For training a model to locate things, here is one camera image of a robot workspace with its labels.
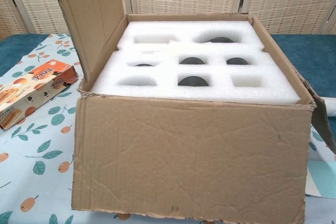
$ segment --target cardboard box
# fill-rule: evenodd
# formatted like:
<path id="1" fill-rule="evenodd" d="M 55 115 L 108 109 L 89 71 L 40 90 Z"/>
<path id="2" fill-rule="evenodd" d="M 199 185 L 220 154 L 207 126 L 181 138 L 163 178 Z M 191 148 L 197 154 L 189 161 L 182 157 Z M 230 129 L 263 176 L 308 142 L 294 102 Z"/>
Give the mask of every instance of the cardboard box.
<path id="1" fill-rule="evenodd" d="M 85 73 L 76 109 L 73 209 L 303 223 L 311 121 L 334 152 L 336 146 L 323 101 L 256 18 L 124 15 L 121 0 L 59 3 Z M 285 106 L 91 93 L 128 22 L 138 20 L 248 20 L 301 100 Z"/>
<path id="2" fill-rule="evenodd" d="M 3 86 L 0 91 L 0 127 L 8 130 L 77 79 L 74 67 L 50 60 Z"/>

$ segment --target green leaf print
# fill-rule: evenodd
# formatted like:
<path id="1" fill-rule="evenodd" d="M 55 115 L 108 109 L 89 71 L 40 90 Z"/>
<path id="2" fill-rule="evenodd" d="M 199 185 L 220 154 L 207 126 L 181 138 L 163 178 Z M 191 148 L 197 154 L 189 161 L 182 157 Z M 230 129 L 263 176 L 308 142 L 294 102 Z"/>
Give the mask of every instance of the green leaf print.
<path id="1" fill-rule="evenodd" d="M 49 218 L 49 224 L 57 224 L 57 217 L 56 215 L 52 214 Z"/>
<path id="2" fill-rule="evenodd" d="M 35 123 L 32 123 L 30 126 L 28 126 L 27 131 L 29 131 L 32 127 L 34 127 Z"/>
<path id="3" fill-rule="evenodd" d="M 46 47 L 46 46 L 42 46 L 42 47 L 36 48 L 35 51 L 41 50 L 41 49 L 43 49 L 43 48 L 45 48 L 45 47 Z"/>
<path id="4" fill-rule="evenodd" d="M 65 52 L 64 54 L 62 54 L 62 56 L 69 56 L 70 54 L 70 52 Z"/>
<path id="5" fill-rule="evenodd" d="M 25 68 L 25 72 L 29 72 L 31 71 L 32 69 L 34 69 L 35 66 L 29 66 L 29 67 L 26 67 Z"/>
<path id="6" fill-rule="evenodd" d="M 12 138 L 19 133 L 19 131 L 21 130 L 21 126 L 19 128 L 17 128 L 13 133 L 12 133 Z"/>
<path id="7" fill-rule="evenodd" d="M 61 107 L 60 107 L 60 106 L 53 107 L 53 108 L 51 108 L 51 109 L 48 111 L 48 114 L 49 114 L 49 115 L 53 115 L 53 114 L 58 113 L 58 111 L 60 111 L 60 110 L 61 110 Z"/>
<path id="8" fill-rule="evenodd" d="M 54 115 L 51 119 L 52 125 L 59 125 L 64 121 L 65 116 L 62 114 Z"/>
<path id="9" fill-rule="evenodd" d="M 319 133 L 313 131 L 313 137 L 320 142 L 324 142 L 323 139 L 321 138 L 321 136 L 319 135 Z"/>
<path id="10" fill-rule="evenodd" d="M 72 92 L 68 92 L 68 93 L 64 93 L 64 94 L 60 94 L 58 97 L 67 97 L 68 95 L 71 95 Z"/>
<path id="11" fill-rule="evenodd" d="M 62 154 L 63 151 L 51 151 L 51 152 L 47 152 L 46 154 L 44 154 L 42 156 L 42 158 L 44 159 L 52 159 L 54 157 L 57 157 L 59 154 Z"/>
<path id="12" fill-rule="evenodd" d="M 312 148 L 314 151 L 316 151 L 316 146 L 312 143 L 312 142 L 309 142 L 309 146 L 310 148 Z"/>
<path id="13" fill-rule="evenodd" d="M 3 212 L 2 214 L 0 214 L 0 224 L 8 224 L 8 220 L 9 220 L 12 212 L 13 211 Z"/>
<path id="14" fill-rule="evenodd" d="M 41 126 L 35 128 L 35 129 L 36 129 L 36 130 L 42 130 L 42 129 L 44 129 L 44 128 L 47 127 L 47 126 L 48 126 L 48 124 L 44 124 L 44 125 L 41 125 Z"/>
<path id="15" fill-rule="evenodd" d="M 71 224 L 72 223 L 72 219 L 73 219 L 73 215 L 71 215 L 65 222 L 65 224 Z"/>
<path id="16" fill-rule="evenodd" d="M 19 138 L 23 141 L 28 141 L 28 136 L 27 135 L 19 135 Z"/>
<path id="17" fill-rule="evenodd" d="M 22 72 L 16 72 L 16 73 L 12 74 L 12 77 L 16 78 L 16 77 L 21 76 L 22 74 L 23 74 Z"/>
<path id="18" fill-rule="evenodd" d="M 57 51 L 57 54 L 61 55 L 61 54 L 65 53 L 65 52 L 66 52 L 65 49 L 61 49 L 61 50 L 58 50 L 58 51 Z"/>
<path id="19" fill-rule="evenodd" d="M 39 148 L 37 149 L 37 152 L 44 152 L 47 148 L 49 148 L 50 146 L 50 142 L 51 140 L 45 141 L 44 143 L 42 143 L 42 145 L 39 146 Z"/>
<path id="20" fill-rule="evenodd" d="M 37 161 L 33 167 L 33 172 L 37 175 L 42 175 L 46 170 L 46 165 L 42 161 Z"/>
<path id="21" fill-rule="evenodd" d="M 69 114 L 74 114 L 76 112 L 76 107 L 72 107 L 68 109 Z"/>

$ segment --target tablecloth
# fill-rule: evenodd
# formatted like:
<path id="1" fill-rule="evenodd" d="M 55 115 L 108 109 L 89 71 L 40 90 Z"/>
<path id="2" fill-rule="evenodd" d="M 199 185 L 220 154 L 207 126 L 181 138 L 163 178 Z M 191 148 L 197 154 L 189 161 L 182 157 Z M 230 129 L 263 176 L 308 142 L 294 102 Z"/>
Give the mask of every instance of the tablecloth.
<path id="1" fill-rule="evenodd" d="M 57 59 L 83 73 L 71 39 L 49 35 L 28 55 L 0 77 L 5 85 L 35 66 Z M 8 131 L 0 131 L 0 224 L 117 223 L 115 214 L 71 210 L 73 145 L 79 81 Z M 326 151 L 312 131 L 311 153 Z M 336 221 L 336 200 L 306 197 L 306 223 Z M 154 219 L 132 215 L 127 223 L 199 223 L 197 220 Z"/>

